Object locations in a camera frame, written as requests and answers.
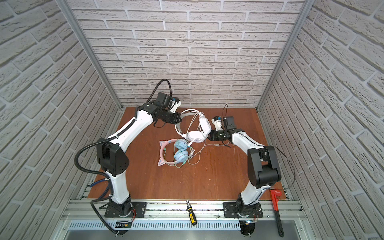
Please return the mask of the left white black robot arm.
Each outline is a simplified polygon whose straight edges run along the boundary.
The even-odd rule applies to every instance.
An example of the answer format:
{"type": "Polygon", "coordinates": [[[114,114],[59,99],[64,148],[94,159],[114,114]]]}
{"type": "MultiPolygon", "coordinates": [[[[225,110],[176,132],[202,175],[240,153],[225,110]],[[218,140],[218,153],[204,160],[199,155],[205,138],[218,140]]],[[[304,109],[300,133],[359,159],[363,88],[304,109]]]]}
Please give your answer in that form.
{"type": "Polygon", "coordinates": [[[156,103],[145,103],[135,110],[135,115],[108,139],[100,139],[97,145],[98,163],[107,175],[105,180],[110,187],[109,207],[126,216],[131,211],[131,195],[127,188],[126,170],[130,160],[126,151],[133,140],[157,120],[178,124],[181,114],[176,112],[181,101],[172,99],[168,107],[156,103]]]}

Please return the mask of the aluminium frame rail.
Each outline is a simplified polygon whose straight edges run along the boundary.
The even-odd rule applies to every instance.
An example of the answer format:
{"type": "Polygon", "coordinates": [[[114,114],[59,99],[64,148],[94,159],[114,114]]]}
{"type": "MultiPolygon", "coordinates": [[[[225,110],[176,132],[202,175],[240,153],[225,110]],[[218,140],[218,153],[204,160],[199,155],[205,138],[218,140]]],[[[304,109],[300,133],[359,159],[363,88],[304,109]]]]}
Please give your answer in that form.
{"type": "MultiPolygon", "coordinates": [[[[62,218],[70,220],[98,220],[90,205],[90,199],[71,200],[66,206],[62,218]]],[[[239,215],[236,202],[230,200],[190,200],[193,211],[199,221],[202,220],[273,220],[274,207],[271,201],[260,201],[257,208],[261,213],[239,215]]],[[[137,220],[187,220],[186,200],[132,200],[137,220]]],[[[282,220],[307,220],[308,216],[299,201],[279,201],[278,209],[282,220]]]]}

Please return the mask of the yellow black screwdriver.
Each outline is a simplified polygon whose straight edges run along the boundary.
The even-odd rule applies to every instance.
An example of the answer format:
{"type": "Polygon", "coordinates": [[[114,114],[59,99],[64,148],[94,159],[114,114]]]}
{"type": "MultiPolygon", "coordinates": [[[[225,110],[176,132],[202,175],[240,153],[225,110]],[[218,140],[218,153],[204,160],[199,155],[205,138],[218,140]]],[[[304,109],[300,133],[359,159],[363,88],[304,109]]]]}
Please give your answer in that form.
{"type": "Polygon", "coordinates": [[[187,203],[187,211],[189,214],[190,222],[191,222],[192,226],[196,226],[198,222],[197,222],[197,218],[196,218],[196,215],[194,213],[194,210],[192,208],[192,205],[190,204],[189,200],[186,200],[186,203],[187,203]]]}

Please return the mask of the red pipe wrench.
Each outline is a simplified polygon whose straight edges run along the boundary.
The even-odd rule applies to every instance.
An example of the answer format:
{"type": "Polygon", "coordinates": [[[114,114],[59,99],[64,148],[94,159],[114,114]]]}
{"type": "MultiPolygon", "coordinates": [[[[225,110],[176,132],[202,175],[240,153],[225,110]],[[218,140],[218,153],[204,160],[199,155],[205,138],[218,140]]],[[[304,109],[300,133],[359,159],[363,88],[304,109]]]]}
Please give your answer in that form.
{"type": "Polygon", "coordinates": [[[283,229],[281,216],[280,216],[280,212],[279,212],[279,207],[278,207],[279,197],[282,195],[282,192],[278,191],[278,190],[270,190],[270,194],[271,194],[271,200],[273,203],[278,234],[281,238],[283,238],[285,234],[284,234],[284,229],[283,229]]]}

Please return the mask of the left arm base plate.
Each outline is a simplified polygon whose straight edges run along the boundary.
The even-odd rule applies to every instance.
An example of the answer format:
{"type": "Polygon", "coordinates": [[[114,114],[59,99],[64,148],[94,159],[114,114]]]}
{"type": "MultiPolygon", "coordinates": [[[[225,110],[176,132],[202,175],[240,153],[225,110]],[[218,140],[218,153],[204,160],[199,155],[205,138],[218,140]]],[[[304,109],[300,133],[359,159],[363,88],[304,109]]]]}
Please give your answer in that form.
{"type": "Polygon", "coordinates": [[[147,202],[129,202],[122,205],[115,202],[108,203],[104,217],[106,218],[143,218],[146,213],[147,202]]]}

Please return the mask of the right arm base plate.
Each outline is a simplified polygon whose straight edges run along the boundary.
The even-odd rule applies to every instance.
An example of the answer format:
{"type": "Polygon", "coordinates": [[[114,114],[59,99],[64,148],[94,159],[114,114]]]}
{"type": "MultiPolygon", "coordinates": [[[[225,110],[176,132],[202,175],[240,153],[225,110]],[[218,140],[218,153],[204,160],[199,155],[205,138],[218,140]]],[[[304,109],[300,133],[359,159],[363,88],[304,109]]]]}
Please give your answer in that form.
{"type": "Polygon", "coordinates": [[[254,205],[243,205],[235,202],[224,202],[225,218],[263,218],[263,210],[260,203],[254,205]]]}

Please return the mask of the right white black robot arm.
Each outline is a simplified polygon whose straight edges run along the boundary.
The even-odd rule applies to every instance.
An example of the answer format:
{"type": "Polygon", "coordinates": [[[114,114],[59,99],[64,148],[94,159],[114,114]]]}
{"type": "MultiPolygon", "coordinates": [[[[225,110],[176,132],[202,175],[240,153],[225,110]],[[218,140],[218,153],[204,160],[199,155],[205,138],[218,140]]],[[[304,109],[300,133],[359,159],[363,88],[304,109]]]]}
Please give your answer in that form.
{"type": "Polygon", "coordinates": [[[238,129],[234,117],[214,117],[215,129],[208,136],[210,141],[226,141],[239,147],[247,155],[249,182],[240,193],[238,206],[255,206],[266,190],[282,178],[275,147],[265,146],[253,140],[244,130],[238,129]]]}

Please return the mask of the small black electronics board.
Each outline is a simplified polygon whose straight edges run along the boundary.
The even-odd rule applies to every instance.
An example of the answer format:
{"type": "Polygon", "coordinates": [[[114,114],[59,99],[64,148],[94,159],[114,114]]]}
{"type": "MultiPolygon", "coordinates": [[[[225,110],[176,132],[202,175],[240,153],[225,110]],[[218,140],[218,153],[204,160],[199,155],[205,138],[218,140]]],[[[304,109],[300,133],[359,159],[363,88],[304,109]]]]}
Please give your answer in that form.
{"type": "Polygon", "coordinates": [[[115,223],[115,228],[117,229],[129,229],[132,227],[132,222],[130,221],[117,221],[115,223]]]}

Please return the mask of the blue handled pliers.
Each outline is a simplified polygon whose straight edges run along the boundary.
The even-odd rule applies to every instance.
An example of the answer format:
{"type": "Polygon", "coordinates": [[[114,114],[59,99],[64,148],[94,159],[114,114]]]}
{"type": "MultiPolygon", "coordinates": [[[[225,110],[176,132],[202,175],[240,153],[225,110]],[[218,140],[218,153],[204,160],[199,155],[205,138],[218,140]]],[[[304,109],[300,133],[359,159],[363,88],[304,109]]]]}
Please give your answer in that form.
{"type": "Polygon", "coordinates": [[[96,180],[89,185],[89,188],[88,198],[90,199],[103,199],[110,193],[109,183],[105,179],[96,180]]]}

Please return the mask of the pink blue cat-ear headphones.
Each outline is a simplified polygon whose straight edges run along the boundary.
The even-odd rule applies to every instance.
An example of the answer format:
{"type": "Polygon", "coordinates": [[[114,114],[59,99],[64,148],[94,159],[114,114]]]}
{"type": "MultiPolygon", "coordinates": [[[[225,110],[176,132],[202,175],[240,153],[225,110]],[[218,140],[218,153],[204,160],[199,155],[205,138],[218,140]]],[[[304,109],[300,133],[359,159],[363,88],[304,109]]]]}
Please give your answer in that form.
{"type": "Polygon", "coordinates": [[[158,161],[158,166],[168,165],[175,166],[178,168],[177,164],[181,164],[182,166],[192,158],[195,149],[191,147],[191,143],[189,143],[185,139],[171,139],[168,141],[159,141],[160,144],[160,159],[158,161]],[[174,155],[172,161],[167,161],[165,159],[166,147],[170,144],[174,144],[174,155]]]}

